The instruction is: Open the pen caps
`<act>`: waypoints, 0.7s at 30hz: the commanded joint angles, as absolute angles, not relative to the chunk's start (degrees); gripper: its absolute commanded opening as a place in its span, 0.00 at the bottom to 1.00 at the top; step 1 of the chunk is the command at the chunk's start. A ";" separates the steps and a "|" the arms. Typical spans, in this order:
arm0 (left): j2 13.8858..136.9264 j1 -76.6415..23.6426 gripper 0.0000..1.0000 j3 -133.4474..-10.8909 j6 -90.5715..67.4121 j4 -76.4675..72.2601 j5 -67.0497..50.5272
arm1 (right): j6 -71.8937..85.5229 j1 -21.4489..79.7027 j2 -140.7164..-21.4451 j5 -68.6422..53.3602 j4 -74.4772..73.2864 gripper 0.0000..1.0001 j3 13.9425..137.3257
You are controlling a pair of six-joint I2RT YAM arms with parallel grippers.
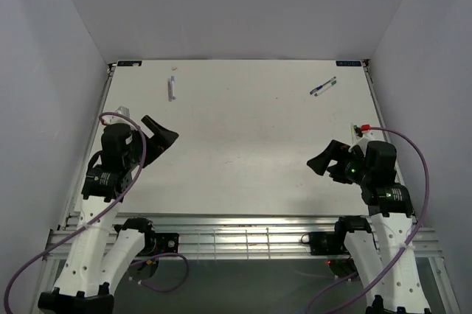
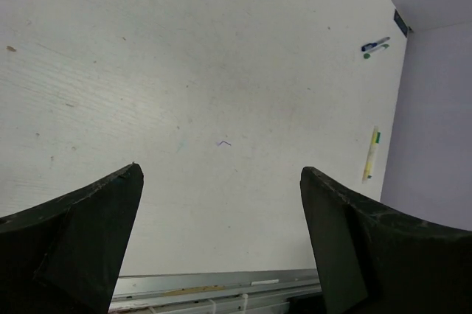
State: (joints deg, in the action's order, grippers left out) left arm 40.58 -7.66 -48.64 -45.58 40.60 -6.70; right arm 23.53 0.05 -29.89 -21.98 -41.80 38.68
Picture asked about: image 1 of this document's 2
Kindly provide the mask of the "lavender capped white marker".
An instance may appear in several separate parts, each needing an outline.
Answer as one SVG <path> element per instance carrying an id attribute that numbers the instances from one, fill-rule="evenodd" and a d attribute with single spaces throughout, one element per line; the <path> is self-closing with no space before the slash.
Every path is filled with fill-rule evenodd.
<path id="1" fill-rule="evenodd" d="M 176 86 L 176 79 L 174 76 L 171 76 L 173 79 L 173 100 L 176 100 L 176 93 L 175 93 L 175 86 Z"/>

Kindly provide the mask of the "green capped marker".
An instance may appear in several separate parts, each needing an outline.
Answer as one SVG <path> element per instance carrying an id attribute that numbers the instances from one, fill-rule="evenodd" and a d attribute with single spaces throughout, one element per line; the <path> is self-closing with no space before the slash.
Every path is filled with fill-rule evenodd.
<path id="1" fill-rule="evenodd" d="M 329 88 L 331 88 L 332 86 L 334 86 L 335 84 L 337 84 L 337 78 L 336 77 L 332 77 L 331 80 L 332 80 L 331 83 L 327 84 L 321 90 L 317 91 L 313 96 L 317 97 L 317 96 L 321 95 L 323 92 L 325 92 L 326 90 L 328 90 Z"/>

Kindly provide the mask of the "purple marker pen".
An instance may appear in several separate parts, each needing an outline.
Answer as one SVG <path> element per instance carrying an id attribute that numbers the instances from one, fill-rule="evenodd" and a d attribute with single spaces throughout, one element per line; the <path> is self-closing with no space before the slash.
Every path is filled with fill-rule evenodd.
<path id="1" fill-rule="evenodd" d="M 169 102 L 172 102 L 173 101 L 173 79 L 172 79 L 172 77 L 167 81 L 167 89 L 168 89 Z"/>

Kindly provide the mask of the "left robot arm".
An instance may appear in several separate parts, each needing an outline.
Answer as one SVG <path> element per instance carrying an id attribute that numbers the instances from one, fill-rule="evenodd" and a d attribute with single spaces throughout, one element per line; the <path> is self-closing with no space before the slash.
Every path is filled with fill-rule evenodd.
<path id="1" fill-rule="evenodd" d="M 102 121 L 101 148 L 86 169 L 78 233 L 52 290 L 39 297 L 42 313 L 112 313 L 117 285 L 134 257 L 156 247 L 150 221 L 134 218 L 118 227 L 112 249 L 105 249 L 126 193 L 179 134 L 144 116 L 142 122 L 152 133 L 147 136 L 130 118 L 110 116 Z"/>

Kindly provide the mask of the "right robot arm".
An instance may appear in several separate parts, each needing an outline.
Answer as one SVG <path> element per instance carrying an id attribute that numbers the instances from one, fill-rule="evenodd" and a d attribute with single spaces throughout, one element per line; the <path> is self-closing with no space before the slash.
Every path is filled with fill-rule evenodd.
<path id="1" fill-rule="evenodd" d="M 396 159 L 393 144 L 362 137 L 353 146 L 332 140 L 307 165 L 317 175 L 358 185 L 368 206 L 368 217 L 340 217 L 328 244 L 330 251 L 350 255 L 367 313 L 430 313 L 412 245 L 412 204 L 397 181 Z"/>

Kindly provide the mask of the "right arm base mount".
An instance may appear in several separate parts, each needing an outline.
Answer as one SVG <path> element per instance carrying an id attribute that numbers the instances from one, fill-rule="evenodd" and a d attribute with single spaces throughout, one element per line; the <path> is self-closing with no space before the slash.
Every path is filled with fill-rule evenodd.
<path id="1" fill-rule="evenodd" d="M 334 231 L 312 231 L 301 236 L 300 242 L 309 247 L 312 256 L 342 255 L 344 250 L 337 243 Z"/>

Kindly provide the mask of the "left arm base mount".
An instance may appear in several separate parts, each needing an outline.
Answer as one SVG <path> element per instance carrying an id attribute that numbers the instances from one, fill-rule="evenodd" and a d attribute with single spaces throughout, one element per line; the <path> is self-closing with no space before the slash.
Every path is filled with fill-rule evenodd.
<path id="1" fill-rule="evenodd" d="M 141 255 L 150 257 L 164 253 L 177 253 L 180 235 L 178 233 L 152 232 L 145 236 L 145 247 Z"/>

